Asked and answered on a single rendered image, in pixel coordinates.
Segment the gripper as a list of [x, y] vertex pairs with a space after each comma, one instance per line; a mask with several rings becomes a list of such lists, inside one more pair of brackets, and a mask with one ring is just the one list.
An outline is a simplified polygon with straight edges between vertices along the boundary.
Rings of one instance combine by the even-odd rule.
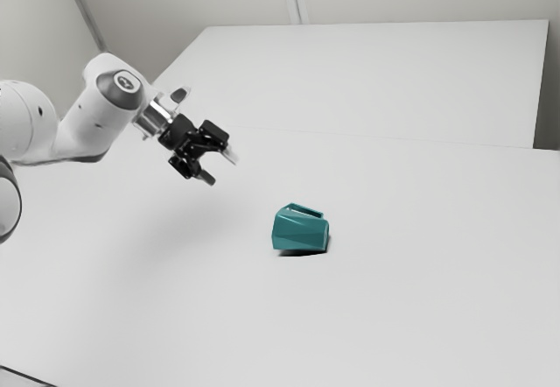
[[[195, 133], [191, 140], [185, 139]], [[238, 156], [229, 145], [229, 134], [215, 123], [205, 120], [196, 131], [193, 122], [178, 114], [158, 137], [158, 142], [167, 150], [174, 150], [168, 163], [185, 179], [198, 179], [213, 186], [216, 179], [200, 164], [200, 159], [209, 152], [217, 152], [233, 165]]]

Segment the teal faceted mug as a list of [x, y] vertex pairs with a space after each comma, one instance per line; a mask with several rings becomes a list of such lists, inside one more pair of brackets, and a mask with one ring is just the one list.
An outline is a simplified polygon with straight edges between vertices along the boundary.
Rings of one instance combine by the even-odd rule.
[[330, 224], [322, 212], [290, 203], [280, 208], [271, 230], [272, 248], [279, 251], [324, 253]]

